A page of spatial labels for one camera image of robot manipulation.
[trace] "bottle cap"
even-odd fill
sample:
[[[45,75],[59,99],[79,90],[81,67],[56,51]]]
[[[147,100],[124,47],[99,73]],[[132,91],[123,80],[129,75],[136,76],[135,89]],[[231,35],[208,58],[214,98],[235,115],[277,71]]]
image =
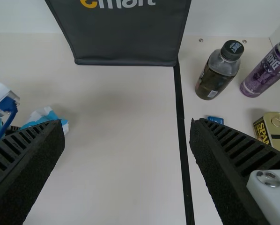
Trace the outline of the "bottle cap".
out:
[[[235,40],[229,40],[221,48],[221,55],[229,61],[238,60],[244,52],[244,46]]]

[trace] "white shelf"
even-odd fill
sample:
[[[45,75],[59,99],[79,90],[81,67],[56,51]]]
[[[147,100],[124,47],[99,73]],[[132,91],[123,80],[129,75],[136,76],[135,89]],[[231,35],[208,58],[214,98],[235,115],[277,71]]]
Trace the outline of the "white shelf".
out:
[[[280,81],[258,98],[239,90],[271,49],[267,38],[246,38],[240,72],[216,99],[196,96],[208,56],[228,39],[184,36],[179,58],[187,142],[191,118],[219,116],[253,136],[253,121],[280,112]],[[77,66],[62,34],[0,34],[0,82],[21,97],[15,125],[47,105],[70,123],[66,149],[24,224],[184,225],[173,78],[169,67]],[[188,152],[195,222],[220,225]]]
[[[62,34],[0,35],[0,82],[16,125],[47,105],[69,120],[24,225],[185,225],[172,68],[77,66]]]
[[[261,118],[265,112],[280,112],[280,80],[257,98],[246,97],[239,90],[242,80],[272,49],[268,38],[245,38],[247,43],[244,44],[245,51],[241,57],[240,70],[217,98],[205,101],[196,95],[194,87],[208,57],[215,49],[221,48],[227,40],[231,39],[242,41],[244,38],[184,36],[179,61],[187,143],[189,143],[188,134],[192,118],[198,120],[207,116],[221,117],[225,125],[254,137],[253,122]],[[205,181],[189,146],[188,148],[195,224],[221,225],[221,219]]]

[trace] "dark liquid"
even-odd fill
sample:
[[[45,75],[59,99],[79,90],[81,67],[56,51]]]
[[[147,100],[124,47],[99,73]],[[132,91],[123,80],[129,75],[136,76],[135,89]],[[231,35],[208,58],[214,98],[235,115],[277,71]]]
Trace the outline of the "dark liquid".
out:
[[[212,100],[217,97],[235,76],[224,76],[209,68],[208,62],[195,86],[195,92],[201,99]]]

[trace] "yellow can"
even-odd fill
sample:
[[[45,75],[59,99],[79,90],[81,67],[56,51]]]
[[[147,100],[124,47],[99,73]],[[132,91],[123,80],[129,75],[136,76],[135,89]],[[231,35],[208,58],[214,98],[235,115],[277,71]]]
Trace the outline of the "yellow can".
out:
[[[253,123],[256,138],[280,151],[280,112],[267,112]]]

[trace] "emart bag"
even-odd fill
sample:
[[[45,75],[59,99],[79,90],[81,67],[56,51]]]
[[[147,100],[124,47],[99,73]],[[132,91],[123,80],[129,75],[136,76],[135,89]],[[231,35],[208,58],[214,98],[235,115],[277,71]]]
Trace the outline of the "emart bag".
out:
[[[79,65],[174,66],[191,0],[45,0]]]

